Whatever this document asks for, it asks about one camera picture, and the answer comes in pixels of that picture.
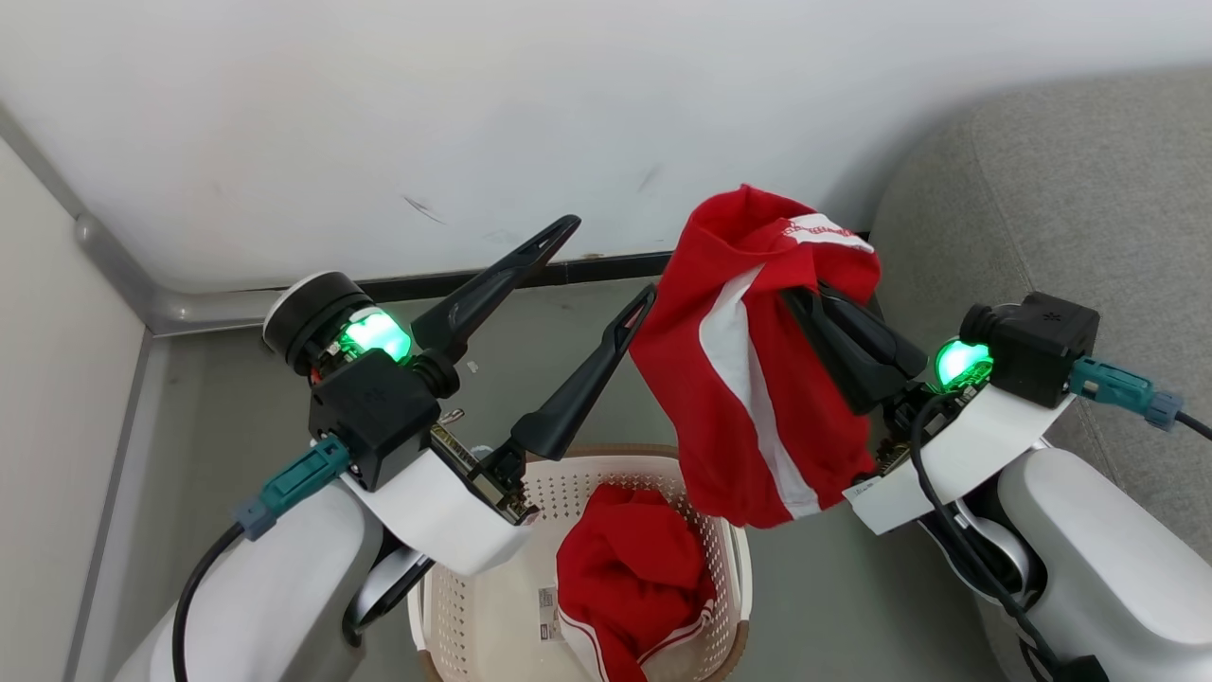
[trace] gray fabric upholstery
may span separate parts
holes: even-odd
[[[898,170],[873,241],[880,304],[924,349],[974,302],[1046,291],[1102,313],[1096,356],[1212,422],[1212,69],[1037,87],[973,109]],[[1212,562],[1212,443],[1085,402],[1050,439]]]

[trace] red cloth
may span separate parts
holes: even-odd
[[[601,682],[646,682],[640,665],[697,635],[715,606],[698,539],[656,491],[599,486],[555,572],[565,642]]]
[[[880,263],[852,231],[748,185],[691,213],[631,357],[678,430],[698,511],[770,528],[841,502],[873,469],[867,419],[779,298],[818,277],[865,303]]]

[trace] white plastic basket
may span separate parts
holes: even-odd
[[[533,535],[508,563],[464,578],[434,567],[408,594],[412,638],[431,682],[591,681],[567,644],[539,638],[538,592],[555,585],[555,552],[601,483],[659,491],[703,544],[718,604],[686,644],[645,664],[650,682],[718,682],[744,652],[753,604],[745,532],[686,502],[676,451],[662,446],[576,449],[560,463],[526,468]]]

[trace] teal connector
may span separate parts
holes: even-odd
[[[1119,406],[1153,426],[1170,431],[1183,400],[1162,394],[1153,382],[1091,357],[1080,359],[1069,373],[1069,392],[1096,403]]]
[[[278,476],[269,480],[261,494],[246,500],[233,512],[248,540],[264,535],[295,505],[332,483],[349,466],[349,451],[335,436],[316,443]]]

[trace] glowing green led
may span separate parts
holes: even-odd
[[[934,374],[944,391],[979,384],[993,372],[989,348],[983,344],[968,346],[959,338],[948,340],[934,357]]]
[[[371,349],[383,349],[393,361],[400,362],[408,357],[412,338],[391,315],[375,308],[368,315],[351,321],[337,337],[337,345],[355,359]]]

